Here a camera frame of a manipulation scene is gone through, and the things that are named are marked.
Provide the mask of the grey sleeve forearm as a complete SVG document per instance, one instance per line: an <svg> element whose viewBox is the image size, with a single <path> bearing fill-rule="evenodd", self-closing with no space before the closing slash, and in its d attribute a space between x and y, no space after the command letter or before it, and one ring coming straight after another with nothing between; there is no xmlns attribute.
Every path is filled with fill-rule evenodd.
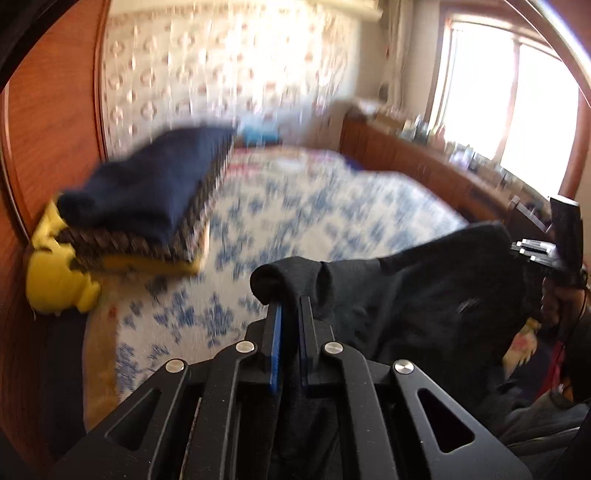
<svg viewBox="0 0 591 480"><path fill-rule="evenodd" d="M496 404L500 410L489 430L529 469L534 479L549 479L556 472L580 427L590 413L590 317L566 333L564 382L553 387L529 406L505 394Z"/></svg>

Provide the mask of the person's right hand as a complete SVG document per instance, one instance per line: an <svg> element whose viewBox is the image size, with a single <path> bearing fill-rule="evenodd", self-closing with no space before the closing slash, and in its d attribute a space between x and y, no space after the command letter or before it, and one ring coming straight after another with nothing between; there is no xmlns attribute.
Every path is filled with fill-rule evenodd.
<svg viewBox="0 0 591 480"><path fill-rule="evenodd" d="M586 334L590 329L590 292L587 288L559 286L546 277L542 285L542 327L564 333Z"/></svg>

